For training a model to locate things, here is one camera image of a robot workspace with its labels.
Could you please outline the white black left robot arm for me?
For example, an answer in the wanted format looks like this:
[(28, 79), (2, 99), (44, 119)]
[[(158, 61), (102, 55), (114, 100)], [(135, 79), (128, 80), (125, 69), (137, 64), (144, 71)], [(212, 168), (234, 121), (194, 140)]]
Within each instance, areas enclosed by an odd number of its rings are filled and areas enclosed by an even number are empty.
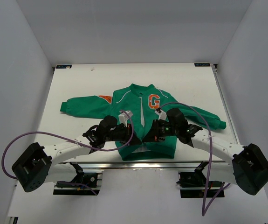
[(115, 117), (106, 116), (73, 140), (51, 146), (32, 143), (13, 164), (12, 171), (27, 193), (47, 182), (83, 185), (84, 171), (70, 159), (101, 150), (106, 142), (119, 142), (125, 147), (141, 145), (131, 124), (118, 124)]

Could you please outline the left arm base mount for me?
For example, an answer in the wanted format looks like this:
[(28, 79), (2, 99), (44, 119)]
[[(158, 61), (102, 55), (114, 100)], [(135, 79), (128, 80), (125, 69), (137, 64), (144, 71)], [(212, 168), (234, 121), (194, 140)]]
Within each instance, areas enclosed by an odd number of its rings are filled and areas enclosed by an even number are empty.
[(86, 169), (76, 162), (55, 165), (48, 178), (55, 184), (53, 194), (61, 196), (97, 196), (100, 192), (103, 171)]

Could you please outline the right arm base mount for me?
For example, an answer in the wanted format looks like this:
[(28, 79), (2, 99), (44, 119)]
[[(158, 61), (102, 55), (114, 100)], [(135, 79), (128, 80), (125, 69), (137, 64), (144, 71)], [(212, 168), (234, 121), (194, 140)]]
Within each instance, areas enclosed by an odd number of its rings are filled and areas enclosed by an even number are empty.
[[(179, 180), (176, 182), (180, 188), (181, 198), (203, 198), (206, 184), (206, 175), (202, 173), (208, 166), (207, 161), (203, 161), (192, 172), (179, 172)], [(212, 198), (221, 187), (221, 182), (210, 181), (208, 184), (207, 198)], [(217, 197), (224, 198), (224, 190)]]

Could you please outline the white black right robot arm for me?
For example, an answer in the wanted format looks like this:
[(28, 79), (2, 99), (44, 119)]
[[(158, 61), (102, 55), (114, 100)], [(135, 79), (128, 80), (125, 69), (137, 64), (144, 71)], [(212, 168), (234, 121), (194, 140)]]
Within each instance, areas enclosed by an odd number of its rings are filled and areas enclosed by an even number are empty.
[(159, 119), (152, 122), (143, 142), (162, 142), (175, 136), (183, 144), (222, 159), (222, 163), (203, 161), (195, 168), (193, 178), (198, 185), (227, 182), (254, 196), (268, 182), (268, 160), (257, 145), (243, 146), (212, 136), (202, 127), (188, 123), (178, 108), (156, 113)]

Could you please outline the green kids varsity jacket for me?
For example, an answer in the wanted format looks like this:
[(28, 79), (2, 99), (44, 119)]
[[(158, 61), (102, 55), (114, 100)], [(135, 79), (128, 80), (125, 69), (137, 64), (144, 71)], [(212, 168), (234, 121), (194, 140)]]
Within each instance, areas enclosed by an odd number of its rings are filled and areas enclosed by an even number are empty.
[[(115, 90), (112, 96), (88, 96), (70, 98), (62, 102), (60, 111), (79, 118), (103, 119), (107, 115), (118, 117), (120, 110), (131, 111), (134, 131), (142, 139), (150, 130), (153, 120), (158, 118), (155, 110), (163, 106), (164, 111), (179, 108), (184, 116), (202, 127), (212, 130), (224, 130), (226, 123), (217, 115), (201, 108), (189, 108), (178, 105), (176, 99), (154, 85), (130, 86)], [(176, 151), (177, 138), (166, 137), (159, 143), (143, 143), (142, 145), (121, 147), (116, 142), (123, 161), (173, 159)]]

